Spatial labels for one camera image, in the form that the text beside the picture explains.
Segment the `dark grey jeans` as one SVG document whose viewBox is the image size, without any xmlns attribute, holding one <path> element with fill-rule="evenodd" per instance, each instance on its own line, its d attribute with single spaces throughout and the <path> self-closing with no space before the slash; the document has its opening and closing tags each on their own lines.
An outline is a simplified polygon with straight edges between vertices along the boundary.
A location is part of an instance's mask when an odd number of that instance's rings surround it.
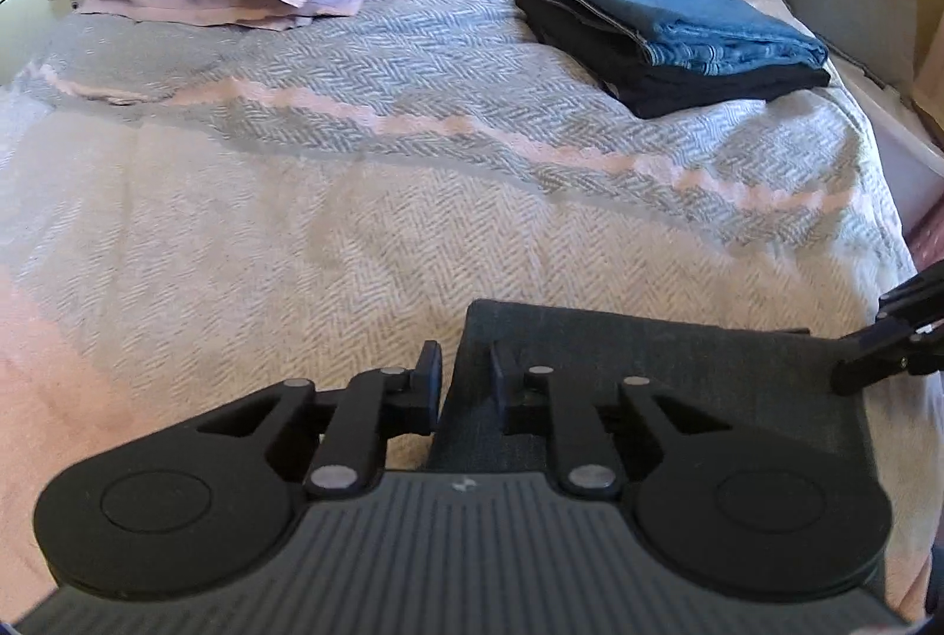
<svg viewBox="0 0 944 635">
<path fill-rule="evenodd" d="M 861 472 L 877 470 L 863 399 L 830 389 L 832 369 L 853 352 L 849 342 L 490 299 L 467 309 L 427 470 L 546 468 L 542 438 L 499 429 L 490 375 L 496 342 L 506 344 L 522 368 L 561 369 L 600 397 L 627 376 L 643 376 L 720 421 L 803 441 Z"/>
</svg>

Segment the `pink textured bedspread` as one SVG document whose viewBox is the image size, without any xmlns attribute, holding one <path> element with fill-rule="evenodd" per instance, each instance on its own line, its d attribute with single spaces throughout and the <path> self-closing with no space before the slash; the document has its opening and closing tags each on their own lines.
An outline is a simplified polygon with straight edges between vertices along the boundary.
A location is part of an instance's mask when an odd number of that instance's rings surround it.
<svg viewBox="0 0 944 635">
<path fill-rule="evenodd" d="M 840 336 L 912 270 L 869 127 L 830 106 L 8 112 L 3 610 L 50 588 L 31 512 L 61 467 L 454 351 L 477 299 Z"/>
</svg>

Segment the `folded blue jeans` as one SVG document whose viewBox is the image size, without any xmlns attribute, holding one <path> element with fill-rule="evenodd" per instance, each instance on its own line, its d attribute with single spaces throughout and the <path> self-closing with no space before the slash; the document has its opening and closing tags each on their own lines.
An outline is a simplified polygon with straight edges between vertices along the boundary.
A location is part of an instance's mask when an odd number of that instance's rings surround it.
<svg viewBox="0 0 944 635">
<path fill-rule="evenodd" d="M 819 69 L 827 61 L 821 40 L 743 0 L 544 1 L 627 37 L 651 66 L 734 76 L 773 66 Z"/>
</svg>

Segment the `grey herringbone blanket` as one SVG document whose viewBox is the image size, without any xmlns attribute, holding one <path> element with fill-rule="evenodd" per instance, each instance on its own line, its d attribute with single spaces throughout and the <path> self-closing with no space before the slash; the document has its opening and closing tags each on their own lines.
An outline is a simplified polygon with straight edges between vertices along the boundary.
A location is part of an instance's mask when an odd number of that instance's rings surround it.
<svg viewBox="0 0 944 635">
<path fill-rule="evenodd" d="M 914 269 L 843 87 L 640 119 L 515 0 L 64 19 L 3 91 L 2 263 L 93 339 L 474 299 L 835 335 Z"/>
</svg>

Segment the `folded black garment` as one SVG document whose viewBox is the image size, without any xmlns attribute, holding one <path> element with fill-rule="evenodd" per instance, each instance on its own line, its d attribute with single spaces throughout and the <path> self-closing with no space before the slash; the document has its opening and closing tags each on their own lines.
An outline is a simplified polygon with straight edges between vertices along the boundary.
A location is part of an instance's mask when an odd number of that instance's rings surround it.
<svg viewBox="0 0 944 635">
<path fill-rule="evenodd" d="M 794 91 L 825 89 L 830 74 L 806 64 L 766 66 L 729 76 L 704 76 L 677 66 L 650 66 L 629 37 L 592 28 L 561 5 L 515 0 L 541 44 L 566 53 L 598 85 L 640 119 L 736 100 L 775 101 Z"/>
</svg>

